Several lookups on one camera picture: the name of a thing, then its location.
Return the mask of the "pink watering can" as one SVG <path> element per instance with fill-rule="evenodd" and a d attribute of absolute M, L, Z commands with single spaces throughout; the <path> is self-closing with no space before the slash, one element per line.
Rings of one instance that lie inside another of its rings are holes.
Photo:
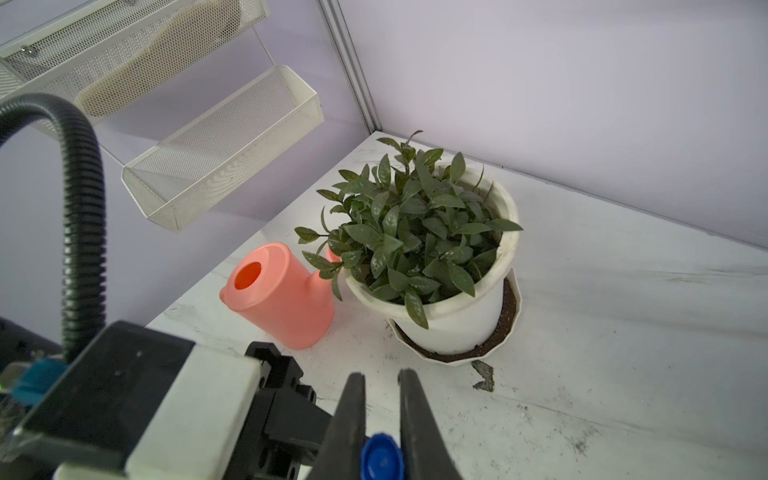
<path fill-rule="evenodd" d="M 293 350 L 318 343 L 335 311 L 331 282 L 318 272 L 309 272 L 289 247 L 279 242 L 247 254 L 220 290 L 219 298 L 231 311 Z"/>

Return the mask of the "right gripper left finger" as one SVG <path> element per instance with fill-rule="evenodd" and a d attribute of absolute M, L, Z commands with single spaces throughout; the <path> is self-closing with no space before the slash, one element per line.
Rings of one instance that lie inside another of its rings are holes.
<path fill-rule="evenodd" d="M 356 480 L 361 477 L 361 451 L 366 442 L 365 400 L 365 377 L 362 373 L 352 373 L 307 479 Z"/>

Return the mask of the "beige glove in shelf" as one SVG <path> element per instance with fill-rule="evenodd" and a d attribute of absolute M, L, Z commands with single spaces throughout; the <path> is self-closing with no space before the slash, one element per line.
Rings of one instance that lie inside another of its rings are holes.
<path fill-rule="evenodd" d="M 92 117 L 110 116 L 210 53 L 239 26 L 237 1 L 197 1 L 175 13 L 125 64 L 82 90 L 76 105 Z"/>

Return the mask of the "upper white mesh shelf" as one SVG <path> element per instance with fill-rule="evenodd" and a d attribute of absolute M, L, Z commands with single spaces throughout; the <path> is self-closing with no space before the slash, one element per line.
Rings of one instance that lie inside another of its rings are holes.
<path fill-rule="evenodd" d="M 125 64 L 195 2 L 87 1 L 2 44 L 1 98 L 40 92 L 76 105 L 82 90 Z M 237 2 L 239 26 L 206 56 L 271 14 L 265 1 Z"/>

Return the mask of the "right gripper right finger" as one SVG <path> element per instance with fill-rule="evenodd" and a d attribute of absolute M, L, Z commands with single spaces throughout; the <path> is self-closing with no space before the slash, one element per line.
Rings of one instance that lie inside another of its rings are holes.
<path fill-rule="evenodd" d="M 398 384 L 400 442 L 405 460 L 405 478 L 461 480 L 416 371 L 401 370 Z"/>

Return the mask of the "lower white mesh shelf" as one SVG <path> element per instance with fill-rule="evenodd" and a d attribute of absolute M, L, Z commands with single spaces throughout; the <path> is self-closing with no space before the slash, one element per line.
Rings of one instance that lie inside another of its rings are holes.
<path fill-rule="evenodd" d="M 274 66 L 124 165 L 122 182 L 147 220 L 179 232 L 323 120 L 318 93 Z"/>

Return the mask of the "white plant saucer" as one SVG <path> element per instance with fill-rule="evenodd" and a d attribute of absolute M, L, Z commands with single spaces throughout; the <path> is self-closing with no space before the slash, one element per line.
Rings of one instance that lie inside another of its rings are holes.
<path fill-rule="evenodd" d="M 415 342 L 394 320 L 388 319 L 387 323 L 395 338 L 421 359 L 454 367 L 484 360 L 503 346 L 514 331 L 522 305 L 516 271 L 512 268 L 503 283 L 476 306 L 430 322 L 425 336 L 428 347 Z"/>

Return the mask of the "potted green plant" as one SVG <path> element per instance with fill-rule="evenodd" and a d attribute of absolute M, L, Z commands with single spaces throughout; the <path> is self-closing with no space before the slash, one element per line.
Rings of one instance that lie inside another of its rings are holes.
<path fill-rule="evenodd" d="M 306 260 L 334 289 L 347 285 L 367 308 L 394 320 L 415 342 L 499 287 L 523 228 L 508 190 L 462 154 L 446 158 L 410 140 L 382 137 L 387 152 L 344 170 L 321 191 L 336 227 L 297 227 Z"/>

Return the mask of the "white mesh shelf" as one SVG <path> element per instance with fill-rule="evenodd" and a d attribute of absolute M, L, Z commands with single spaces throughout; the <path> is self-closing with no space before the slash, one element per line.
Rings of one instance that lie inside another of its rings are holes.
<path fill-rule="evenodd" d="M 125 64 L 195 2 L 87 1 L 2 44 L 1 98 L 40 92 L 76 105 L 82 90 Z M 239 26 L 206 56 L 271 14 L 265 1 L 237 2 Z"/>
<path fill-rule="evenodd" d="M 124 165 L 122 182 L 147 220 L 179 232 L 323 120 L 318 93 L 274 66 Z"/>

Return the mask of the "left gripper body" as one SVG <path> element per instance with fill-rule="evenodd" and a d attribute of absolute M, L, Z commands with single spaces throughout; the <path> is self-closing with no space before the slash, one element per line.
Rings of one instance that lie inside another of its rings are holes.
<path fill-rule="evenodd" d="M 226 479 L 296 479 L 314 464 L 331 415 L 316 405 L 303 370 L 273 343 L 253 342 L 246 355 L 269 368 L 259 380 L 224 473 Z"/>

